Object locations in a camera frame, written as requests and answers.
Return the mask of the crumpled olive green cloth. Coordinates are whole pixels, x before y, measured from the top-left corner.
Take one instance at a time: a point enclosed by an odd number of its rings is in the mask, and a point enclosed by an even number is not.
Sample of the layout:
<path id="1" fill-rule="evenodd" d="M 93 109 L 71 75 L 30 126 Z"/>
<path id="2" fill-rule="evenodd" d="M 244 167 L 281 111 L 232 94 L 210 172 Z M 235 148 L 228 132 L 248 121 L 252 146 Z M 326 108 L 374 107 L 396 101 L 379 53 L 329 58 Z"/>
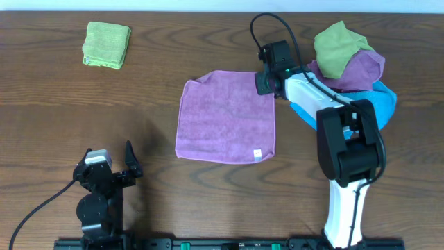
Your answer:
<path id="1" fill-rule="evenodd" d="M 341 78 L 350 59 L 361 50 L 374 51 L 363 35 L 346 28 L 339 21 L 314 38 L 316 61 L 326 78 Z"/>

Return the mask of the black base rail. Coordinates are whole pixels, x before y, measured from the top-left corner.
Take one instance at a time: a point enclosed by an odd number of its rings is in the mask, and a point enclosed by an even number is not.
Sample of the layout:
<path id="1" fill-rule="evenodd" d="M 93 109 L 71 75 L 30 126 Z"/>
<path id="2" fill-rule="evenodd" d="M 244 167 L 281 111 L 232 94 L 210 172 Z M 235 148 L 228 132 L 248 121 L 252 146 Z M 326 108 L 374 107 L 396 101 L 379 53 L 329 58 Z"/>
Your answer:
<path id="1" fill-rule="evenodd" d="M 81 249 L 136 249 L 136 250 L 323 250 L 331 249 L 330 243 L 321 237 L 294 237 L 288 240 L 172 240 L 149 238 L 131 244 L 116 246 L 86 246 L 80 240 L 56 240 L 54 250 Z"/>

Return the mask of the folded green cloth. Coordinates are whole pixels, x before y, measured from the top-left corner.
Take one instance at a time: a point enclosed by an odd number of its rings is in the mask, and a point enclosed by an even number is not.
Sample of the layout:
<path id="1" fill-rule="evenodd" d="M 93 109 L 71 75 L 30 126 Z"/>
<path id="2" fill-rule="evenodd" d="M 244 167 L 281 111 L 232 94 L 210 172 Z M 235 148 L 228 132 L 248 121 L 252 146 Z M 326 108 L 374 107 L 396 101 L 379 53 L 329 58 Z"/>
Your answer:
<path id="1" fill-rule="evenodd" d="M 82 46 L 83 64 L 121 69 L 130 39 L 128 26 L 89 22 Z"/>

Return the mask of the crumpled blue cloth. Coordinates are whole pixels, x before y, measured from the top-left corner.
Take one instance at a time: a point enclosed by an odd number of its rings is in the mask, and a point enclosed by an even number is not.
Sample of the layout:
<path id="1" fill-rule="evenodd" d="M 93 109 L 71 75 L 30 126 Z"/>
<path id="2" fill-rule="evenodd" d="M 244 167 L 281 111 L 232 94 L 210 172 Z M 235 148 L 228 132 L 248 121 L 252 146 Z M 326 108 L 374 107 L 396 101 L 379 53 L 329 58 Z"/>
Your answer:
<path id="1" fill-rule="evenodd" d="M 354 101 L 367 99 L 369 100 L 375 110 L 375 116 L 377 118 L 377 124 L 379 130 L 382 130 L 389 122 L 395 112 L 395 106 L 397 101 L 397 95 L 383 82 L 376 81 L 373 83 L 373 90 L 360 91 L 360 92 L 345 92 L 340 94 L 342 97 L 347 97 Z M 290 107 L 299 115 L 299 117 L 309 124 L 316 131 L 316 120 L 311 117 L 303 108 L 296 103 L 291 103 Z M 353 131 L 344 131 L 345 139 L 352 137 Z"/>

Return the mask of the crumpled purple cloth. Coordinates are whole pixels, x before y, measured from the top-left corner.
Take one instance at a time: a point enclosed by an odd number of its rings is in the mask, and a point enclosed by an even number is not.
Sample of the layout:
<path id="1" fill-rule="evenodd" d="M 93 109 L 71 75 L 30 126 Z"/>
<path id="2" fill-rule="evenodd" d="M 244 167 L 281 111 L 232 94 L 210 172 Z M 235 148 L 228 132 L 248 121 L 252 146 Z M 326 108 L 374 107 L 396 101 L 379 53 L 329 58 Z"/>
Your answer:
<path id="1" fill-rule="evenodd" d="M 342 92 L 358 92 L 373 90 L 373 83 L 382 77 L 385 62 L 385 57 L 377 52 L 362 50 L 351 57 L 342 76 L 338 79 L 324 76 L 316 60 L 312 60 L 308 68 L 321 83 L 329 88 Z"/>

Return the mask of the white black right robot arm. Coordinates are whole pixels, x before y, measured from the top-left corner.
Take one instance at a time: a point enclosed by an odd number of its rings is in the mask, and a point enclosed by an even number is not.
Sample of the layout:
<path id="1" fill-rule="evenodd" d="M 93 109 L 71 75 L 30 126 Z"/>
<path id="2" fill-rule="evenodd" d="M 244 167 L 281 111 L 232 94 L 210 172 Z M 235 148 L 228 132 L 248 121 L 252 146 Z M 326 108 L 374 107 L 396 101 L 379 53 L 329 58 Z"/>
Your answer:
<path id="1" fill-rule="evenodd" d="M 338 95 L 302 67 L 256 73 L 255 85 L 258 94 L 287 99 L 316 122 L 318 162 L 330 183 L 323 233 L 333 249 L 356 249 L 366 193 L 386 162 L 372 103 Z"/>

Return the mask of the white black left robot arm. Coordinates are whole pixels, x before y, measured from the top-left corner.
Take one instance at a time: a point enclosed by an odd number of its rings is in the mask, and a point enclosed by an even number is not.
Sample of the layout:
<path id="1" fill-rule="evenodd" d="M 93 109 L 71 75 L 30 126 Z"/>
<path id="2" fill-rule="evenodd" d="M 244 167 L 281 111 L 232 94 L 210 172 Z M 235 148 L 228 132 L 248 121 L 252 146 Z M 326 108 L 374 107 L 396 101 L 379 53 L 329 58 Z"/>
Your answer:
<path id="1" fill-rule="evenodd" d="M 73 171 L 73 179 L 89 191 L 77 205 L 81 222 L 82 249 L 134 249 L 132 233 L 123 229 L 123 189 L 143 176 L 131 142 L 127 141 L 127 170 L 112 172 L 112 159 L 105 149 L 88 149 Z"/>

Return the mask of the purple microfiber cloth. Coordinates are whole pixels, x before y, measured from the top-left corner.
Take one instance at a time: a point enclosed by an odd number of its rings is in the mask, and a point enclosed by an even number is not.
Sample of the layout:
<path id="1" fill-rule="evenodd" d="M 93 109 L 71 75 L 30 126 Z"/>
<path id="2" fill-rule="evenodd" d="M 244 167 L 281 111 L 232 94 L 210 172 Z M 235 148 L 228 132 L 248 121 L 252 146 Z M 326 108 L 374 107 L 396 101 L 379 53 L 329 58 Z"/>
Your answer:
<path id="1" fill-rule="evenodd" d="M 175 151 L 178 158 L 230 165 L 275 155 L 275 99 L 259 95 L 252 72 L 216 70 L 185 83 Z"/>

